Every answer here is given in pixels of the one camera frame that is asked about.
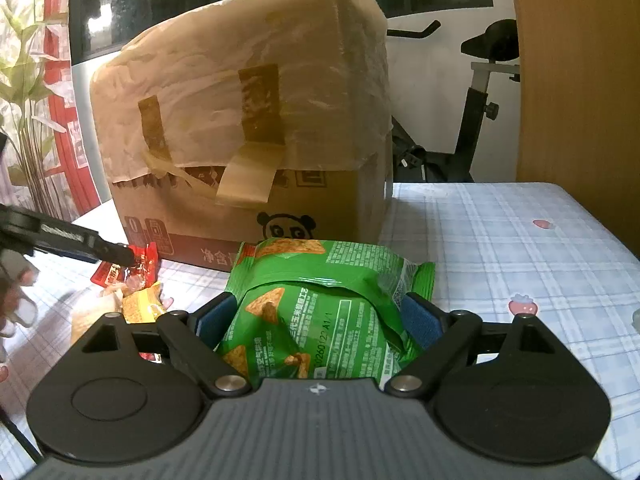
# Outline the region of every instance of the table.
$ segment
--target table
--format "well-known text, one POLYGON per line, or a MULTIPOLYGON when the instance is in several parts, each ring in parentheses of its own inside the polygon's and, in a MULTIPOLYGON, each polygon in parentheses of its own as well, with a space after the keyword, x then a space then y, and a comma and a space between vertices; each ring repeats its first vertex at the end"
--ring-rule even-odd
MULTIPOLYGON (((82 216, 113 242, 124 242, 112 202, 82 216)), ((538 316, 603 386, 612 423, 596 459, 617 478, 640 474, 640 262, 561 188, 551 184, 395 184, 380 243, 414 262, 436 263, 433 302, 466 308, 484 320, 509 322, 511 309, 535 305, 538 316)), ((38 254, 29 295, 40 309, 30 330, 5 340, 9 378, 0 399, 31 437, 24 407, 31 389, 68 349, 75 305, 100 290, 97 264, 38 254)), ((227 273, 163 261, 163 295, 192 312, 221 292, 227 273)), ((0 433, 0 475, 32 467, 0 433)))

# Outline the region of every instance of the wooden panel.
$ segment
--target wooden panel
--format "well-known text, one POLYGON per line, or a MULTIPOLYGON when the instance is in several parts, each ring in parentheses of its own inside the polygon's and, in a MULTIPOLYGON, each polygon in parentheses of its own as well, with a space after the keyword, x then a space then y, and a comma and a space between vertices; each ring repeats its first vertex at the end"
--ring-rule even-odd
POLYGON ((640 254, 640 0, 514 0, 518 180, 567 190, 640 254))

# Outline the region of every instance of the tortilla chip picture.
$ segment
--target tortilla chip picture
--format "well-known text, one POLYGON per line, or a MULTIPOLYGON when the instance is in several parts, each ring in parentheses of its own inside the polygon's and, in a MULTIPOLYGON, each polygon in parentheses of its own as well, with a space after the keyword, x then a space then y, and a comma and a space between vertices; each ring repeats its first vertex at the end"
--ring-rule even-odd
POLYGON ((255 257, 260 258, 267 254, 306 253, 325 254, 326 249, 319 240, 299 240, 296 238, 278 238, 266 247, 261 247, 255 257))
POLYGON ((298 367, 298 378, 306 379, 309 375, 309 365, 311 364, 311 354, 301 354, 297 352, 284 359, 287 366, 298 367))
POLYGON ((246 362, 246 347, 238 345, 222 356, 225 363, 230 364, 245 377, 249 376, 249 365, 246 362))
POLYGON ((279 286, 256 298, 244 309, 268 323, 278 324, 278 305, 284 295, 284 287, 279 286))

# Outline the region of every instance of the cardboard box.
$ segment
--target cardboard box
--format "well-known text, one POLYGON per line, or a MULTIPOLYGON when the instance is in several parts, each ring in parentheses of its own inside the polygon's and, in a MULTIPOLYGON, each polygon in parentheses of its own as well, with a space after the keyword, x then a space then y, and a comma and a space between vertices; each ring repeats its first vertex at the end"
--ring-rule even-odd
POLYGON ((375 0, 225 0, 96 71, 91 101, 129 242, 229 270, 241 241, 375 243, 391 190, 375 0))

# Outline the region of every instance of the brown packing tape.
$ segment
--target brown packing tape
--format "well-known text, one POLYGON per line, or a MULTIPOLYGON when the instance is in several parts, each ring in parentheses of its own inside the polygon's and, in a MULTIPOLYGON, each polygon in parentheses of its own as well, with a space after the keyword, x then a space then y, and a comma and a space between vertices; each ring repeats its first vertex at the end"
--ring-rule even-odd
POLYGON ((238 77, 242 88, 245 143, 227 165, 219 186, 208 186, 172 162, 155 95, 138 103, 143 137, 149 148, 142 157, 158 178, 171 173, 187 181, 196 193, 216 203, 254 208, 269 201, 273 179, 286 152, 280 118, 278 66, 245 68, 238 71, 238 77))

